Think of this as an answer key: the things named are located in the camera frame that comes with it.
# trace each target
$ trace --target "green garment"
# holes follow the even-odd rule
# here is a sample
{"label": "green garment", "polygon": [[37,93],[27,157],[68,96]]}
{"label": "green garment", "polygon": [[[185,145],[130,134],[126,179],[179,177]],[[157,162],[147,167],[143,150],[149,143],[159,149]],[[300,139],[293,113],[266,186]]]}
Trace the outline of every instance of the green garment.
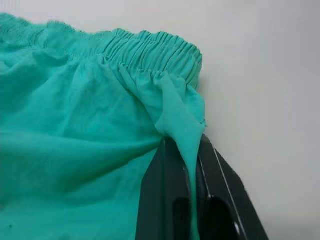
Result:
{"label": "green garment", "polygon": [[133,240],[142,178],[173,138],[192,191],[202,55],[166,32],[75,31],[0,14],[0,239]]}

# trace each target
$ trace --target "white background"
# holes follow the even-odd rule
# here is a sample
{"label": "white background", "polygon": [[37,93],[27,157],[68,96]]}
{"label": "white background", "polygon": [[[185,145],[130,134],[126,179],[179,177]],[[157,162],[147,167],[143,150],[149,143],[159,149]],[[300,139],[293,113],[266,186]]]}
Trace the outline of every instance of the white background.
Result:
{"label": "white background", "polygon": [[319,0],[1,0],[32,22],[166,31],[203,54],[206,130],[271,240],[320,236]]}

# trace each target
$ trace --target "ruched fabric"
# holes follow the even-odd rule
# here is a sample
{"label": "ruched fabric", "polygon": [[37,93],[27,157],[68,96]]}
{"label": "ruched fabric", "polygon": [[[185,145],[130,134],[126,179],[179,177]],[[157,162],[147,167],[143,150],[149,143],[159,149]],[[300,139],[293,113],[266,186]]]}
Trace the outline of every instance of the ruched fabric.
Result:
{"label": "ruched fabric", "polygon": [[0,14],[1,239],[135,239],[163,136],[187,165],[199,239],[201,66],[194,45],[166,32],[86,33]]}

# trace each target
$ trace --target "teal fabric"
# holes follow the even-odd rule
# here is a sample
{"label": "teal fabric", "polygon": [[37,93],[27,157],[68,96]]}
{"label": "teal fabric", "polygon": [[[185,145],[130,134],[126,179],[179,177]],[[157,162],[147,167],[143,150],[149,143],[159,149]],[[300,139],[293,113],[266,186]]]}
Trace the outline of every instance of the teal fabric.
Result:
{"label": "teal fabric", "polygon": [[187,165],[192,240],[202,55],[166,32],[76,31],[0,15],[0,239],[133,240],[160,140]]}

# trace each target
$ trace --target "gathered waistband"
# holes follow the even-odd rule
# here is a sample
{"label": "gathered waistband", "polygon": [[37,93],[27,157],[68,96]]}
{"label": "gathered waistband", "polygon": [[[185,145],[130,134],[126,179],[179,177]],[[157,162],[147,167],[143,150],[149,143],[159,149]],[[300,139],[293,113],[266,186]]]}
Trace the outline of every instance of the gathered waistband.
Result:
{"label": "gathered waistband", "polygon": [[8,43],[52,49],[74,57],[103,55],[141,71],[168,72],[196,87],[202,67],[199,49],[181,37],[167,32],[142,31],[133,34],[122,29],[86,33],[50,21],[33,24],[10,14],[0,14],[0,40]]}

